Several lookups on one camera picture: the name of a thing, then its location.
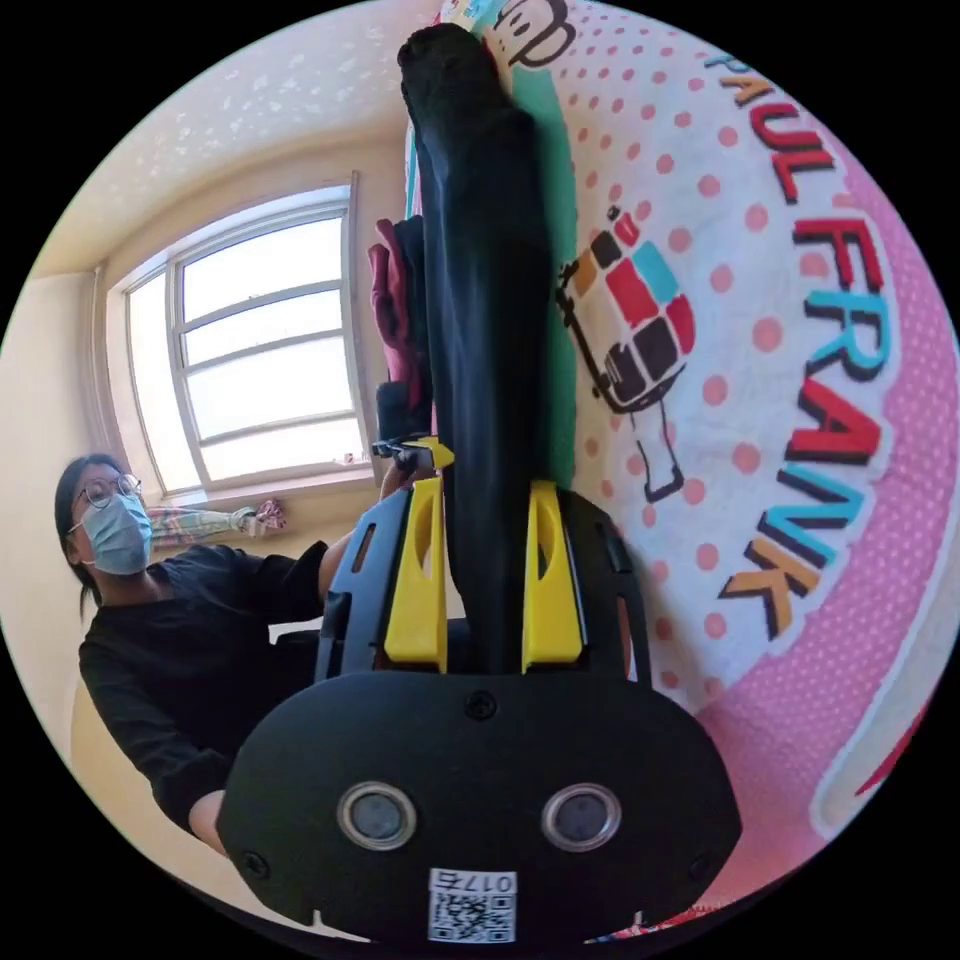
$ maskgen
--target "face mask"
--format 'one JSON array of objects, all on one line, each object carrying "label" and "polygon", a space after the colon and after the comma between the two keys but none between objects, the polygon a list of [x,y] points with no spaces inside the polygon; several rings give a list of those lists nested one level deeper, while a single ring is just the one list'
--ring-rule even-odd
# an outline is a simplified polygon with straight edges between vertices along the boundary
[{"label": "face mask", "polygon": [[130,576],[147,569],[153,527],[139,497],[117,493],[101,510],[91,505],[80,526],[90,538],[93,566],[98,570]]}]

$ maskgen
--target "ceiling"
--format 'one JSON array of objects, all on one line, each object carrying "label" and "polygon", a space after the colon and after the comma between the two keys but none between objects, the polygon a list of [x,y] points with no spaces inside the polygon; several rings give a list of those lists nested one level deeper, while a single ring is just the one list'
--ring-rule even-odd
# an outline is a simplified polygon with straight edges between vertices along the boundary
[{"label": "ceiling", "polygon": [[397,51],[440,0],[373,0],[221,60],[108,154],[54,228],[34,275],[91,269],[176,199],[303,146],[402,136]]}]

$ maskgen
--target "window sill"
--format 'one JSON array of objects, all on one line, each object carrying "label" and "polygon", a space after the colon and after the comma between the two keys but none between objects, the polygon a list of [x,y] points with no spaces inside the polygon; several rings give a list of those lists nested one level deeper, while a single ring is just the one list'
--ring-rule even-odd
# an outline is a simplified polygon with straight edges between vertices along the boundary
[{"label": "window sill", "polygon": [[232,513],[241,507],[259,506],[265,500],[291,500],[300,497],[331,496],[374,488],[377,477],[372,466],[362,466],[336,473],[300,477],[297,480],[274,480],[209,493],[198,490],[160,500],[161,507],[190,507]]}]

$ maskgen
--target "hand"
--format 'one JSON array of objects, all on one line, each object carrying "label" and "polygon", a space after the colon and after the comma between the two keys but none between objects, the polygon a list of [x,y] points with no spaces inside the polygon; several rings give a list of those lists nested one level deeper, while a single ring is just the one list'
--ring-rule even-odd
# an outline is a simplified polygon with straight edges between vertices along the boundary
[{"label": "hand", "polygon": [[428,480],[430,477],[435,477],[436,475],[436,470],[414,470],[409,477],[405,478],[400,472],[396,461],[391,460],[390,466],[387,468],[386,476],[384,476],[383,483],[380,486],[380,499],[386,500],[391,494],[396,493],[408,484],[415,483],[417,480]]},{"label": "hand", "polygon": [[217,817],[220,815],[220,806],[223,803],[223,790],[216,790],[201,797],[190,809],[190,829],[211,850],[216,850],[221,856],[226,856],[220,835],[217,833]]}]

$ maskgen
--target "yellow bracket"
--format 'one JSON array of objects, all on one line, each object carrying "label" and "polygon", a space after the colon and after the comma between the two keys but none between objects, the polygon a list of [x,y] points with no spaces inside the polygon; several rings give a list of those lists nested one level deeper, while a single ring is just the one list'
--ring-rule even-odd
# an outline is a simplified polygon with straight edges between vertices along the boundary
[{"label": "yellow bracket", "polygon": [[[435,664],[440,673],[447,672],[444,545],[443,481],[420,480],[413,485],[384,644],[394,663]],[[428,553],[429,573],[424,569]]]},{"label": "yellow bracket", "polygon": [[436,437],[422,437],[419,440],[407,440],[405,447],[425,447],[433,454],[435,470],[445,470],[453,463],[453,453],[448,450]]},{"label": "yellow bracket", "polygon": [[[541,550],[546,561],[542,576]],[[557,488],[548,481],[535,480],[527,519],[523,672],[531,664],[575,663],[582,649]]]}]

